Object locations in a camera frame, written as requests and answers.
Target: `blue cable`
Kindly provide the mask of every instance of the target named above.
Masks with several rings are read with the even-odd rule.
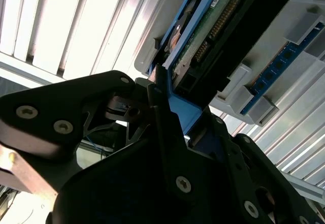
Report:
[[[99,148],[94,144],[94,142],[93,142],[93,141],[92,141],[88,136],[86,136],[86,138],[88,139],[88,141],[89,141],[90,143],[93,144],[93,146],[94,146],[98,151],[100,151],[100,152],[103,151],[102,149],[99,149]]]

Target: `screw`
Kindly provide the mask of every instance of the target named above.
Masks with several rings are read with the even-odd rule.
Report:
[[[59,134],[69,134],[73,131],[73,126],[65,120],[56,121],[53,125],[54,130]]]
[[[244,202],[244,207],[245,207],[246,211],[248,212],[248,214],[250,214],[251,217],[253,217],[255,219],[258,218],[258,210],[252,202],[246,200]]]
[[[219,122],[220,124],[223,124],[223,121],[222,121],[219,117],[216,117],[215,119],[216,119],[217,122]]]
[[[176,185],[182,192],[186,194],[191,191],[191,184],[185,177],[182,176],[177,177]]]
[[[32,119],[38,115],[38,111],[33,106],[20,106],[16,110],[17,116],[24,119]]]
[[[127,78],[121,77],[121,81],[124,83],[129,83],[129,80]]]
[[[307,221],[307,219],[303,216],[299,216],[299,221],[301,224],[309,224],[309,222]]]
[[[246,143],[248,144],[250,143],[250,139],[248,137],[244,136],[243,139],[245,140]]]

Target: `circuit board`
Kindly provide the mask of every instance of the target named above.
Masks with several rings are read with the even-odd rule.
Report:
[[[187,42],[183,51],[179,55],[178,60],[173,66],[173,78],[180,74],[181,69],[186,66],[188,62],[192,61],[192,58],[197,55],[204,54],[204,40],[210,36],[211,32],[216,27],[216,21],[223,14],[223,11],[228,6],[231,0],[214,0],[207,10],[191,38]]]

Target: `green circuit board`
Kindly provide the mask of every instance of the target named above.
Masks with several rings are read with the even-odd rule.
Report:
[[[188,62],[191,62],[229,1],[230,0],[214,0],[212,2],[173,65],[173,78],[180,74],[181,69],[185,67]]]

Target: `blue circuit board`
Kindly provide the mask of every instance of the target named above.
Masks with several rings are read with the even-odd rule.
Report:
[[[290,66],[298,55],[314,40],[314,38],[324,28],[324,24],[319,22],[309,35],[297,45],[287,42],[278,55],[272,60],[268,67],[259,75],[257,80],[249,88],[254,97],[240,112],[245,115],[253,105],[262,97],[262,95],[271,87],[271,85],[280,77],[280,75]]]

